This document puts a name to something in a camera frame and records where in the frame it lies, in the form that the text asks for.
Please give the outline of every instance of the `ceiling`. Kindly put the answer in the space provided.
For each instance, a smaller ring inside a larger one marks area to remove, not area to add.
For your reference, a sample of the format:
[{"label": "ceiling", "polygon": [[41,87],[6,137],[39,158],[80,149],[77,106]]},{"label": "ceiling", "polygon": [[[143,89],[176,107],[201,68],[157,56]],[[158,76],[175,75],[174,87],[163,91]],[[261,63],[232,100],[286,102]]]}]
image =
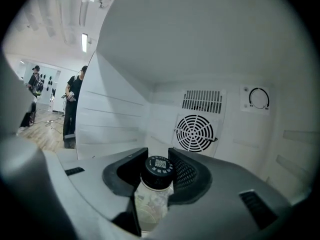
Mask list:
[{"label": "ceiling", "polygon": [[304,34],[285,0],[115,0],[97,51],[150,82],[210,74],[275,78],[302,49]]},{"label": "ceiling", "polygon": [[88,34],[86,57],[91,58],[112,1],[29,0],[13,21],[10,34],[31,35],[34,39],[50,40],[83,53],[81,40],[85,33]]}]

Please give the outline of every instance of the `wooden floor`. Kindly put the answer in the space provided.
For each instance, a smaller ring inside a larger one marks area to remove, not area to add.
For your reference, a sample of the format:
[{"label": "wooden floor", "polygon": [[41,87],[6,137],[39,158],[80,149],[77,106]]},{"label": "wooden floor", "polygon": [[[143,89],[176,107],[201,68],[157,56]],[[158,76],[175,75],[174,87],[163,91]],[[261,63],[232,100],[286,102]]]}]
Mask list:
[{"label": "wooden floor", "polygon": [[42,150],[57,152],[64,148],[64,115],[48,111],[49,106],[37,103],[34,125],[20,128],[18,135],[34,141]]}]

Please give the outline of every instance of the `qr code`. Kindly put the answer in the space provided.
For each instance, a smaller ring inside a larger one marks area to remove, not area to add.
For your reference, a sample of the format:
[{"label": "qr code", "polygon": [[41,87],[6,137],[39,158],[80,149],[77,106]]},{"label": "qr code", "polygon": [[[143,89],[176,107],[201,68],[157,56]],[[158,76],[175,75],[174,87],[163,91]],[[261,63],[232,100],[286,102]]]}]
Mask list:
[{"label": "qr code", "polygon": [[167,164],[166,161],[162,161],[162,160],[159,160],[159,159],[155,160],[155,166],[156,167],[166,168],[166,164]]}]

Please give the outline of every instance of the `black bottle cap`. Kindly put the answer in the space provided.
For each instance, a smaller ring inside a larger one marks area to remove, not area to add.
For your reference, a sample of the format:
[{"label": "black bottle cap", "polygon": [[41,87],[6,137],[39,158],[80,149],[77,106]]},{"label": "black bottle cap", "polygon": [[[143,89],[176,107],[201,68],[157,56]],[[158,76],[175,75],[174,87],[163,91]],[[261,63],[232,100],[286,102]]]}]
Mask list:
[{"label": "black bottle cap", "polygon": [[142,183],[154,190],[167,189],[174,175],[173,163],[163,156],[148,157],[141,171]]}]

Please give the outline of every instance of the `black t-shirt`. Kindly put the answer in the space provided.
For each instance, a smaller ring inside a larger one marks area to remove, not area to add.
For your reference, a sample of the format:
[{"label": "black t-shirt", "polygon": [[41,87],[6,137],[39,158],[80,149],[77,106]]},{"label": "black t-shirt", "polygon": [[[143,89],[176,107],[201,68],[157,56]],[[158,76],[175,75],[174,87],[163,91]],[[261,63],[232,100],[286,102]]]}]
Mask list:
[{"label": "black t-shirt", "polygon": [[33,73],[28,82],[31,87],[29,87],[29,91],[32,92],[36,82],[39,80],[39,73]]},{"label": "black t-shirt", "polygon": [[75,80],[75,77],[73,76],[68,81],[68,85],[71,86],[69,92],[73,92],[74,98],[76,99],[76,101],[78,101],[80,89],[81,89],[81,85],[82,85],[82,80],[80,80],[79,76],[77,76],[77,78]]}]

